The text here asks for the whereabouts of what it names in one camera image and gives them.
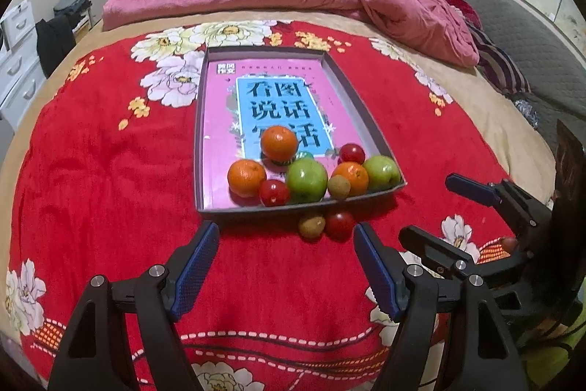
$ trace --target white dresser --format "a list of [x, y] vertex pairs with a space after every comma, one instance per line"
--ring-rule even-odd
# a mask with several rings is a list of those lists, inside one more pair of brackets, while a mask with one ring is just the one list
[[23, 1], [0, 20], [0, 161], [26, 110], [45, 82], [37, 55], [33, 8]]

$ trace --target beige bed sheet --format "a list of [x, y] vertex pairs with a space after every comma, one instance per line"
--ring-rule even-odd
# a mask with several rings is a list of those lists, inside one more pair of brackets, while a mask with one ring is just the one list
[[[311, 22], [350, 34], [384, 38], [374, 27], [335, 14], [296, 11], [237, 11], [165, 18], [102, 32], [98, 24], [72, 50], [34, 99], [8, 150], [0, 173], [0, 270], [8, 266], [11, 237], [12, 202], [18, 174], [29, 147], [31, 131], [40, 110], [63, 85], [71, 67], [88, 52], [121, 39], [170, 27], [210, 21], [267, 20], [286, 18]], [[543, 138], [525, 121], [513, 104], [497, 93], [475, 69], [461, 70], [405, 50], [425, 73], [437, 80], [470, 116], [500, 165], [513, 181], [539, 200], [546, 202], [553, 193], [555, 160]], [[0, 281], [0, 296], [5, 296], [5, 282]], [[0, 330], [19, 339], [8, 325], [5, 308], [0, 307]]]

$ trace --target cabinet handle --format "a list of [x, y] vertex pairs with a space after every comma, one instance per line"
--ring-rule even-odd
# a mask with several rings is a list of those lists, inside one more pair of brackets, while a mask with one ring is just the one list
[[29, 88], [29, 90], [27, 92], [22, 94], [22, 98], [24, 98], [25, 100], [30, 100], [31, 98], [33, 98], [35, 91], [36, 91], [36, 80], [33, 79], [32, 86]]
[[10, 69], [10, 70], [7, 72], [7, 74], [8, 74], [10, 77], [11, 77], [11, 76], [13, 76], [13, 75], [14, 75], [16, 72], [18, 72], [18, 71], [21, 69], [21, 66], [22, 66], [22, 57], [19, 57], [19, 59], [18, 59], [18, 66], [17, 66], [17, 67], [16, 67], [14, 70], [12, 69], [12, 68], [14, 68], [14, 67], [12, 67], [12, 68], [11, 68], [11, 69]]

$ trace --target orange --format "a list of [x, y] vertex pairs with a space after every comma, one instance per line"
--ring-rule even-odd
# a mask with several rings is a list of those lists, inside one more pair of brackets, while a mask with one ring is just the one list
[[260, 137], [260, 149], [272, 161], [284, 163], [295, 153], [299, 142], [295, 133], [284, 126], [271, 126]]
[[332, 177], [338, 174], [350, 181], [350, 196], [363, 195], [368, 189], [368, 172], [362, 165], [351, 161], [340, 163]]
[[230, 191], [241, 198], [258, 196], [260, 184], [266, 179], [264, 166], [251, 159], [240, 159], [228, 169]]

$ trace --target gray headboard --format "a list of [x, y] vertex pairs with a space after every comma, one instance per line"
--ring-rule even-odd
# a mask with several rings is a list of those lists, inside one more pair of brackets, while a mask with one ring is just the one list
[[539, 116], [537, 130], [552, 151], [560, 118], [586, 143], [586, 71], [543, 21], [514, 0], [466, 0], [491, 40], [519, 66], [533, 93], [527, 100]]

